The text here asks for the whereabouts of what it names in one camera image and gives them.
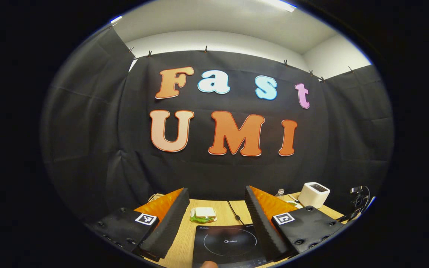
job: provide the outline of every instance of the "black cooktop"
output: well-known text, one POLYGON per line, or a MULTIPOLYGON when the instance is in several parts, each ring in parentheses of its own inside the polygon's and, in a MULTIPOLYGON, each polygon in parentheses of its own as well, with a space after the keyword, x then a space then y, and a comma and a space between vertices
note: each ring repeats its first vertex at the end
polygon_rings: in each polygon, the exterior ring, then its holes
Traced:
POLYGON ((197 226, 194 237, 193 268, 214 261, 219 268, 253 268, 266 261, 252 224, 197 226))

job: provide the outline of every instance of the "sandwich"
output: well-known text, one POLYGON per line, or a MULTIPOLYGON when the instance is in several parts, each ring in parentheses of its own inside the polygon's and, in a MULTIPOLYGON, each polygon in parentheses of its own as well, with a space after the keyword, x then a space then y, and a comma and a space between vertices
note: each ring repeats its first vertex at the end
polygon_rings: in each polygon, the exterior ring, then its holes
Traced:
POLYGON ((195 207, 191 209, 190 220, 199 223, 213 222, 216 221, 216 212, 212 207, 195 207))

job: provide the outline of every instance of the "water bottle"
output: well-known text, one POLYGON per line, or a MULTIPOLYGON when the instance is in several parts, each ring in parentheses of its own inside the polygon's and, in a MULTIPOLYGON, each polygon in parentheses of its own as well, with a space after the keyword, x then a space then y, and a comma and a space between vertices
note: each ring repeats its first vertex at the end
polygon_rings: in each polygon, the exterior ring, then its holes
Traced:
POLYGON ((282 199, 282 197, 284 196, 284 189, 279 189, 278 191, 277 191, 277 194, 276 195, 274 195, 275 197, 279 197, 279 198, 281 198, 282 199))

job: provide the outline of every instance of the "peach letter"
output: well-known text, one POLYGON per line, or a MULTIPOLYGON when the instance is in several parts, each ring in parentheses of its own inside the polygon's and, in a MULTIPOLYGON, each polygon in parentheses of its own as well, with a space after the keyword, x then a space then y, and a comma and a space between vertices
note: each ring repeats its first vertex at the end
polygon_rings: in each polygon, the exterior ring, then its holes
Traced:
POLYGON ((283 120, 281 124, 284 127, 284 138, 282 139, 282 147, 279 150, 279 155, 291 156, 294 154, 294 131, 298 127, 298 124, 292 120, 283 120))
POLYGON ((216 111, 211 114, 216 121, 214 130, 213 146, 208 149, 210 154, 222 156, 228 151, 225 148, 225 138, 228 142, 231 154, 236 154, 243 141, 245 145, 241 149, 242 156, 260 156, 259 139, 261 137, 261 126, 264 117, 257 114, 250 114, 240 129, 238 129, 231 112, 216 111))
POLYGON ((162 151, 181 151, 188 143, 188 129, 190 119, 194 117, 192 111, 177 111, 175 117, 178 119, 178 137, 174 142, 165 139, 165 122, 170 117, 170 112, 164 110, 153 110, 150 112, 152 118, 152 143, 162 151))
POLYGON ((160 72, 162 75, 162 85, 160 91, 155 95, 155 99, 166 99, 178 96, 180 93, 175 89, 175 84, 179 88, 184 87, 186 84, 186 75, 193 75, 194 70, 191 67, 173 68, 170 70, 163 70, 160 72))

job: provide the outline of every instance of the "light blue letter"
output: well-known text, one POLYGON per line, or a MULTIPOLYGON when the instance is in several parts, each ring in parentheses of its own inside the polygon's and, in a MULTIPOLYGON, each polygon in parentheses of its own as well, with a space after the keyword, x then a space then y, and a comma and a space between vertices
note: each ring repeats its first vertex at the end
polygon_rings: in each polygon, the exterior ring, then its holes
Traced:
POLYGON ((214 91, 218 94, 226 94, 230 90, 228 75, 224 71, 205 71, 201 74, 201 77, 204 78, 198 82, 198 89, 201 92, 210 93, 214 91))
POLYGON ((258 88, 256 88, 255 92, 258 98, 266 99, 266 100, 274 100, 277 96, 276 90, 276 80, 274 78, 270 78, 264 75, 259 75, 254 80, 254 83, 258 88))

